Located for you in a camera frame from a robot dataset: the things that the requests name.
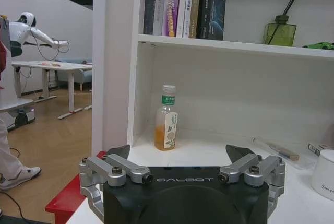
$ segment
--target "white cup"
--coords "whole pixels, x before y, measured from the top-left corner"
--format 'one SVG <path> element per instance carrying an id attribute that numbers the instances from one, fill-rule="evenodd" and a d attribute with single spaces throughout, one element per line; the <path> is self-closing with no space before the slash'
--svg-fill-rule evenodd
<path id="1" fill-rule="evenodd" d="M 312 176 L 313 189 L 334 201 L 334 150 L 322 150 Z"/>

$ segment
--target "book spine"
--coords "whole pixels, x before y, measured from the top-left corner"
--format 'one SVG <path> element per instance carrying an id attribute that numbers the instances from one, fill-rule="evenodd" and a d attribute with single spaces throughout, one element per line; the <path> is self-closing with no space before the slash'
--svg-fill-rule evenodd
<path id="1" fill-rule="evenodd" d="M 144 34 L 153 34 L 154 1 L 155 0 L 145 0 Z"/>
<path id="2" fill-rule="evenodd" d="M 186 0 L 180 0 L 178 3 L 177 28 L 176 28 L 176 37 L 178 38 L 182 38 L 183 36 L 185 10 L 186 10 Z"/>
<path id="3" fill-rule="evenodd" d="M 200 22 L 200 38 L 207 39 L 209 31 L 209 18 L 211 0 L 202 0 L 201 22 Z"/>
<path id="4" fill-rule="evenodd" d="M 199 0 L 192 1 L 189 38 L 196 38 Z"/>
<path id="5" fill-rule="evenodd" d="M 156 0 L 154 5 L 153 35 L 162 35 L 164 0 Z"/>
<path id="6" fill-rule="evenodd" d="M 176 35 L 178 0 L 165 0 L 162 35 Z"/>
<path id="7" fill-rule="evenodd" d="M 190 15 L 192 9 L 192 0 L 186 0 L 186 10 L 184 14 L 183 37 L 189 38 Z"/>
<path id="8" fill-rule="evenodd" d="M 226 0 L 209 0 L 209 40 L 223 40 Z"/>

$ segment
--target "screw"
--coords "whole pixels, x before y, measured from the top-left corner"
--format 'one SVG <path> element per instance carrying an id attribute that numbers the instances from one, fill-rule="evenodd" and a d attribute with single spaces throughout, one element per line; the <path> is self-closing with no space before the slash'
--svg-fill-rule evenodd
<path id="1" fill-rule="evenodd" d="M 229 176 L 226 173 L 220 173 L 218 175 L 218 181 L 222 184 L 227 184 L 229 181 Z"/>
<path id="2" fill-rule="evenodd" d="M 122 173 L 122 168 L 120 168 L 120 167 L 113 167 L 113 169 L 111 170 L 111 172 L 113 174 L 121 174 Z"/>
<path id="3" fill-rule="evenodd" d="M 249 172 L 250 173 L 259 173 L 260 172 L 260 168 L 258 166 L 251 166 L 249 168 Z"/>
<path id="4" fill-rule="evenodd" d="M 148 183 L 151 183 L 152 181 L 153 181 L 153 175 L 152 174 L 146 174 L 142 178 L 142 183 L 143 184 L 148 184 Z"/>

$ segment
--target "green object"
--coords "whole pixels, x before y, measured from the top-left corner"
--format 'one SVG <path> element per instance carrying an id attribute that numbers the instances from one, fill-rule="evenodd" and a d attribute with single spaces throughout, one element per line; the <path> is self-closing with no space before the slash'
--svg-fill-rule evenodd
<path id="1" fill-rule="evenodd" d="M 175 104 L 175 96 L 163 95 L 161 102 L 164 105 L 174 105 Z"/>
<path id="2" fill-rule="evenodd" d="M 303 48 L 334 50 L 334 43 L 319 42 L 317 44 L 305 45 Z"/>
<path id="3" fill-rule="evenodd" d="M 267 24 L 263 44 L 292 46 L 297 26 L 287 24 L 288 20 L 288 15 L 278 15 L 276 23 Z"/>

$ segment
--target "sofa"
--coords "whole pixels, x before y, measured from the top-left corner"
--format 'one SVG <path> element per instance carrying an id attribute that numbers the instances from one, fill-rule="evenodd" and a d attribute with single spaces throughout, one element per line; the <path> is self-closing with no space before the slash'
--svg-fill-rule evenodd
<path id="1" fill-rule="evenodd" d="M 91 58 L 57 58 L 58 62 L 76 63 L 83 64 L 84 61 L 92 62 Z M 68 73 L 65 71 L 57 71 L 59 82 L 68 82 Z M 84 83 L 92 82 L 92 71 L 91 70 L 77 70 L 74 72 L 74 83 L 80 84 L 80 91 L 82 91 L 82 85 Z"/>

